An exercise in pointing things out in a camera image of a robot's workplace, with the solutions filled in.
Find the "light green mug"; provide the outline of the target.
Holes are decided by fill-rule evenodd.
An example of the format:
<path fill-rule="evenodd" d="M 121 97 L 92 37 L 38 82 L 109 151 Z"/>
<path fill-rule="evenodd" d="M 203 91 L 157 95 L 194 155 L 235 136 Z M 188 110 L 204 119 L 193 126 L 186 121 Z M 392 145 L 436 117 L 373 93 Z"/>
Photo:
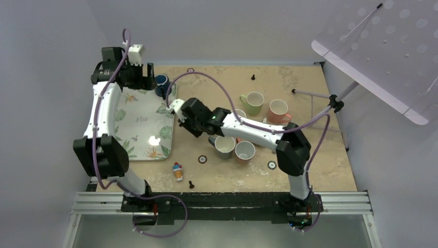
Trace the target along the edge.
<path fill-rule="evenodd" d="M 240 95 L 239 100 L 244 105 L 246 114 L 250 116 L 258 115 L 264 104 L 264 96 L 256 91 L 250 92 L 247 95 Z"/>

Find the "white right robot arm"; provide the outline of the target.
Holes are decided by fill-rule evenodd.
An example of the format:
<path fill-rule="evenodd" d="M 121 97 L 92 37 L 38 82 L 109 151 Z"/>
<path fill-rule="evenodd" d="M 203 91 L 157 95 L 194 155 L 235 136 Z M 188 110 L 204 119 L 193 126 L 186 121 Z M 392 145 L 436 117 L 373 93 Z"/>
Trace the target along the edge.
<path fill-rule="evenodd" d="M 276 154 L 278 168 L 288 175 L 291 206 L 303 210 L 310 204 L 305 171 L 311 144 L 296 124 L 269 125 L 240 117 L 225 108 L 210 110 L 197 98 L 176 99 L 167 109 L 178 117 L 179 126 L 195 137 L 207 133 L 242 138 L 270 149 Z"/>

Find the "grey-blue mug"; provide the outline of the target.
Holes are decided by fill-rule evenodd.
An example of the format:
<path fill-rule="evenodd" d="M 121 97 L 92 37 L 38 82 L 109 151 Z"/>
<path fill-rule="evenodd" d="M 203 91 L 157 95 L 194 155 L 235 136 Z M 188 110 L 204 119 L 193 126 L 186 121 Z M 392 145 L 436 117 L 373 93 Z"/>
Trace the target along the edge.
<path fill-rule="evenodd" d="M 236 147 L 236 140 L 233 137 L 208 137 L 208 142 L 215 148 L 216 155 L 222 160 L 232 158 Z"/>

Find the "striped ribbed mug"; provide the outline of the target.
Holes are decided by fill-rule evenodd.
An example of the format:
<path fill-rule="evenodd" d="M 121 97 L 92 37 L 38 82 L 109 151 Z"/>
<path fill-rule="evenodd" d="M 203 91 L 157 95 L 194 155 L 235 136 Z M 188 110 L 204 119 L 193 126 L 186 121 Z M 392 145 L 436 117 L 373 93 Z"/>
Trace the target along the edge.
<path fill-rule="evenodd" d="M 266 117 L 262 118 L 261 122 L 257 122 L 254 125 L 257 128 L 254 128 L 254 133 L 256 133 L 256 137 L 252 138 L 252 143 L 256 146 L 261 146 L 265 148 L 271 148 L 271 136 L 272 130 L 271 125 L 268 124 L 268 119 Z"/>

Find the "navy blue mug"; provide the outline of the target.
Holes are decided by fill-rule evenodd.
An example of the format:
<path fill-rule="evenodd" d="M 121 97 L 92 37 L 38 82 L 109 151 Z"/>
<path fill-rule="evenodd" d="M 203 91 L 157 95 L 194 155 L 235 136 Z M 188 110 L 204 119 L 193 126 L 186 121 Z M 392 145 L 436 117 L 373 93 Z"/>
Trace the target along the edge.
<path fill-rule="evenodd" d="M 155 76 L 155 82 L 157 83 L 156 88 L 154 89 L 155 94 L 158 97 L 161 97 L 163 100 L 166 99 L 166 93 L 170 86 L 169 77 L 165 74 L 158 74 Z"/>

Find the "light blue mug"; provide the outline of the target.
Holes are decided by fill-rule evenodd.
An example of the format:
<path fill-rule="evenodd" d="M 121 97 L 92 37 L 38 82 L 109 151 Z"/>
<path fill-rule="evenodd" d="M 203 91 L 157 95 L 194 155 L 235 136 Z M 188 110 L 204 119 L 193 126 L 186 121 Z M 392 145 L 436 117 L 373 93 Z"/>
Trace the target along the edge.
<path fill-rule="evenodd" d="M 237 115 L 238 115 L 239 117 L 241 117 L 241 118 L 246 118 L 246 117 L 247 117 L 246 113 L 245 113 L 243 110 L 235 109 L 235 112 L 236 112 Z"/>

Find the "pink mug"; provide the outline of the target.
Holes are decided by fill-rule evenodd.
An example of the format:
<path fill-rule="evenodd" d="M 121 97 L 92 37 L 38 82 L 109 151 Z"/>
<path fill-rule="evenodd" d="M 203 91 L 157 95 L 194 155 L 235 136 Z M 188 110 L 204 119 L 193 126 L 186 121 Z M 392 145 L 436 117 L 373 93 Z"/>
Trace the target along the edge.
<path fill-rule="evenodd" d="M 275 99 L 270 102 L 267 120 L 271 123 L 287 123 L 291 121 L 292 117 L 288 113 L 288 104 L 280 99 Z"/>

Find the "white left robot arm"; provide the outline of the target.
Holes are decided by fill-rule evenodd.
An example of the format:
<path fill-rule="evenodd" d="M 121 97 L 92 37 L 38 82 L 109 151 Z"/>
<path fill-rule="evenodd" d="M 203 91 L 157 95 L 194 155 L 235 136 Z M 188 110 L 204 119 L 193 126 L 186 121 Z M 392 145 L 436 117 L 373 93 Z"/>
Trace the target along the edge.
<path fill-rule="evenodd" d="M 147 193 L 147 181 L 129 168 L 129 155 L 116 140 L 117 106 L 124 88 L 153 90 L 153 64 L 143 65 L 144 47 L 140 44 L 126 47 L 105 47 L 90 79 L 93 103 L 90 120 L 82 138 L 73 142 L 73 150 L 87 175 L 96 177 L 101 188 L 103 180 L 117 184 L 127 197 L 134 197 L 140 211 L 153 207 L 154 197 Z"/>

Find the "orange mug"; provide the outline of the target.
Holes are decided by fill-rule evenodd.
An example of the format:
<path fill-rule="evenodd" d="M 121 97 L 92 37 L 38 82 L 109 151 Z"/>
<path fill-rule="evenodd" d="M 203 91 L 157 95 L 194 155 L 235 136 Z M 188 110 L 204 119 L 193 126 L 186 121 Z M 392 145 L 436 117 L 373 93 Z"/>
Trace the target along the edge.
<path fill-rule="evenodd" d="M 251 142 L 238 140 L 234 153 L 239 164 L 247 164 L 255 156 L 256 149 Z"/>

